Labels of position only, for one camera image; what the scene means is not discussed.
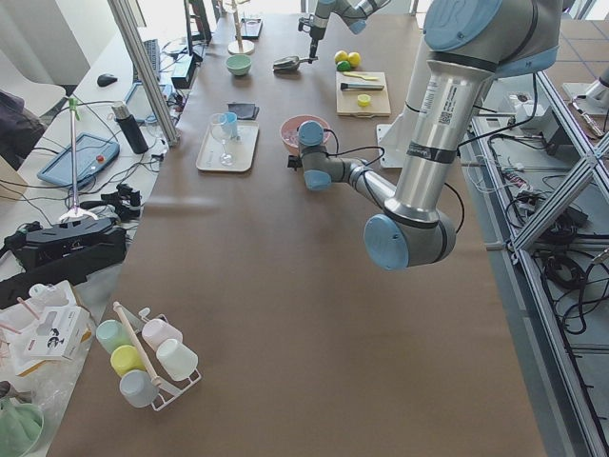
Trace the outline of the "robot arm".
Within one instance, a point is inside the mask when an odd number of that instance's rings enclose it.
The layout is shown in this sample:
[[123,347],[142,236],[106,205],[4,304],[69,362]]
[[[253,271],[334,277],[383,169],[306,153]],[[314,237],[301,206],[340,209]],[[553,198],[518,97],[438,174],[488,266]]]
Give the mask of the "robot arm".
[[356,5],[346,0],[318,1],[315,10],[308,16],[300,17],[298,23],[298,31],[306,31],[310,37],[308,58],[317,58],[318,45],[324,39],[332,13],[336,14],[353,34],[359,34],[365,29],[367,18],[389,3],[390,0],[362,0]]
[[491,79],[552,66],[562,10],[561,1],[431,3],[422,32],[430,78],[396,185],[363,160],[329,153],[319,123],[298,127],[308,189],[345,182],[381,209],[363,233],[377,266],[397,270],[432,264],[452,251],[456,230],[437,203],[481,88]]

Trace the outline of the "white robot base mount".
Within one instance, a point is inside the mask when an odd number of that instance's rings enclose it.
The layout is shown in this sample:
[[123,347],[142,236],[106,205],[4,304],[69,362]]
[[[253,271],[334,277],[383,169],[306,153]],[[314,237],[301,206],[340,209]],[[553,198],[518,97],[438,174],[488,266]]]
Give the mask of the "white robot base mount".
[[376,126],[377,144],[384,150],[380,160],[382,168],[400,169],[403,166],[418,114],[416,109],[405,105],[392,124]]

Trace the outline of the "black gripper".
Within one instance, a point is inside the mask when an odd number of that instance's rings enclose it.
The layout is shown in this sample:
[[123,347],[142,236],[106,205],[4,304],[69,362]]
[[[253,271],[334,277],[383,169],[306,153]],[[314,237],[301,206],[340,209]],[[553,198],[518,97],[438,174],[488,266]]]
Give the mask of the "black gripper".
[[325,19],[318,15],[308,15],[299,19],[298,31],[307,31],[311,40],[309,58],[316,57],[316,43],[324,38]]

